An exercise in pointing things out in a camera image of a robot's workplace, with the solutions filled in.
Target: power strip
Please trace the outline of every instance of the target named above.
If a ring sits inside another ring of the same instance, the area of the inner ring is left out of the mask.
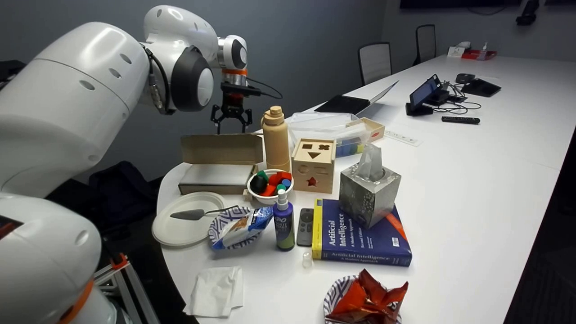
[[[393,138],[396,141],[404,142],[406,144],[410,144],[412,146],[418,146],[422,144],[422,141],[417,140],[416,138],[404,136],[402,134],[394,133],[393,131],[385,130],[384,136]]]

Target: black chair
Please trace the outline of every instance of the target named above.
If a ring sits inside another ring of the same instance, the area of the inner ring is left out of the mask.
[[[392,74],[392,57],[389,42],[376,42],[360,46],[358,64],[362,85],[367,85]]]
[[[413,65],[436,57],[436,26],[427,24],[416,28],[416,60]]]

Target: snack bag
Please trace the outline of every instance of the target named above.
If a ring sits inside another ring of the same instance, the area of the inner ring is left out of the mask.
[[[364,269],[326,319],[341,323],[394,324],[407,291],[408,282],[386,291]]]
[[[261,231],[263,231],[274,214],[272,206],[257,208],[250,211],[246,216],[237,221],[228,223],[220,233],[220,239],[212,245],[215,250],[224,250],[225,248],[242,242]]]

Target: paper plate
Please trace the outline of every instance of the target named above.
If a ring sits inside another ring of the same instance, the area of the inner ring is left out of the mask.
[[[186,246],[208,236],[207,230],[216,213],[208,214],[199,220],[181,220],[170,217],[173,213],[191,209],[222,209],[224,198],[215,193],[191,193],[184,195],[164,208],[152,224],[154,238],[167,246]]]
[[[212,223],[210,223],[210,226],[208,227],[208,239],[210,240],[210,242],[212,242],[212,245],[216,243],[218,240],[220,240],[220,233],[222,232],[222,228],[224,228],[224,226],[226,226],[228,223],[232,221],[241,219],[246,214],[248,214],[248,212],[250,212],[250,208],[235,207],[225,210],[224,212],[216,216],[216,218],[212,220]],[[234,250],[235,248],[245,247],[246,245],[254,242],[260,236],[260,234],[262,234],[262,232],[258,232],[256,235],[251,236],[236,244],[233,244],[227,247],[226,249]]]
[[[328,290],[326,297],[324,297],[324,316],[325,317],[326,317],[326,315],[330,314],[332,312],[332,310],[334,310],[334,307],[336,307],[336,305],[338,304],[340,299],[342,299],[344,294],[350,288],[350,285],[352,285],[352,282],[354,280],[356,280],[357,278],[358,278],[358,276],[347,276],[347,277],[342,277],[342,278],[334,281],[334,283],[332,284],[332,286]],[[335,322],[332,322],[332,321],[325,321],[325,323],[326,324],[336,324]],[[396,317],[396,324],[402,324],[402,317],[400,316],[400,313],[398,313],[398,316]]]

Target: laptop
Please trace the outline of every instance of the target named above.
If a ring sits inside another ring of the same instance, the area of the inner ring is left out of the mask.
[[[326,101],[323,105],[316,108],[315,111],[344,112],[347,114],[357,115],[373,103],[380,100],[380,98],[384,97],[384,95],[386,95],[397,83],[398,81],[394,82],[391,86],[387,87],[370,100],[343,95],[335,96],[332,99]]]
[[[484,81],[482,79],[474,79],[466,83],[462,87],[461,91],[470,95],[491,97],[493,94],[500,91],[500,89],[502,88],[488,81]]]

